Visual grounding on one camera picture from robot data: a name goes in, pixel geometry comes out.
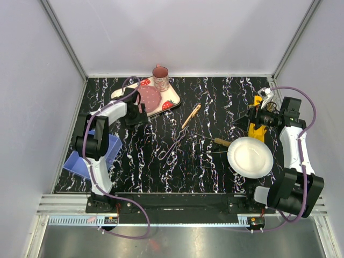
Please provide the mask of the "yellow test tube rack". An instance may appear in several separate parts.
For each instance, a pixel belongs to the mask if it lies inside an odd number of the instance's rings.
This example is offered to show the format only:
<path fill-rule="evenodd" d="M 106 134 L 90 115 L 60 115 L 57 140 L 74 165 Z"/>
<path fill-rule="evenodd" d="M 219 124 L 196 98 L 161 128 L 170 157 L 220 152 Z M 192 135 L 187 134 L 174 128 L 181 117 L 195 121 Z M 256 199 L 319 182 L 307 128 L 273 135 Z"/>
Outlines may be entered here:
<path fill-rule="evenodd" d="M 251 106 L 257 106 L 262 102 L 262 97 L 255 95 L 254 96 L 254 103 Z M 262 125 L 260 128 L 255 129 L 255 124 L 254 123 L 250 123 L 249 126 L 249 131 L 248 131 L 248 136 L 255 138 L 257 140 L 262 141 L 263 143 L 265 143 L 265 134 L 267 132 L 266 126 Z"/>

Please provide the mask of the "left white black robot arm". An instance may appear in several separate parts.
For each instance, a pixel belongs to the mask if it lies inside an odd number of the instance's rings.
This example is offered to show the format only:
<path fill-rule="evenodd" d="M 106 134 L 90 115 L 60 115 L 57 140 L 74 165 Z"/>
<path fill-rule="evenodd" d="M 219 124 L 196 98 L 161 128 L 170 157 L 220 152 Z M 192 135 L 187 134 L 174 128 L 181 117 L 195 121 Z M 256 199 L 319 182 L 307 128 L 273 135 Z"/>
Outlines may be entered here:
<path fill-rule="evenodd" d="M 97 206 L 105 213 L 112 212 L 116 200 L 110 196 L 112 182 L 106 167 L 105 154 L 109 148 L 109 126 L 119 120 L 122 127 L 131 128 L 148 123 L 144 103 L 137 89 L 126 88 L 124 95 L 94 113 L 77 117 L 72 136 L 73 150 L 83 159 L 91 178 L 91 192 L 99 195 Z"/>

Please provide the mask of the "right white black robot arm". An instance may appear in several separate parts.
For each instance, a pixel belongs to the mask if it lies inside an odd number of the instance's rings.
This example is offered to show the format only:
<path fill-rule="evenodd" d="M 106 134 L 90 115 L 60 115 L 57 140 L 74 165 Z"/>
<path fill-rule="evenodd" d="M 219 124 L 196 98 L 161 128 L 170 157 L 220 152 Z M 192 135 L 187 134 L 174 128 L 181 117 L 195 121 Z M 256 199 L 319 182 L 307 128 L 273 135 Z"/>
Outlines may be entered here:
<path fill-rule="evenodd" d="M 284 168 L 270 187 L 258 185 L 250 189 L 244 199 L 244 207 L 256 213 L 263 205 L 282 213 L 295 215 L 293 221 L 307 218 L 317 202 L 324 179 L 316 176 L 309 162 L 306 147 L 306 131 L 310 128 L 300 119 L 302 101 L 284 97 L 281 109 L 268 110 L 271 97 L 261 98 L 250 105 L 248 112 L 236 119 L 234 126 L 249 133 L 262 126 L 277 130 L 283 147 Z M 234 171 L 247 178 L 261 178 L 273 168 L 273 155 L 261 138 L 251 135 L 234 140 L 228 148 L 227 159 Z"/>

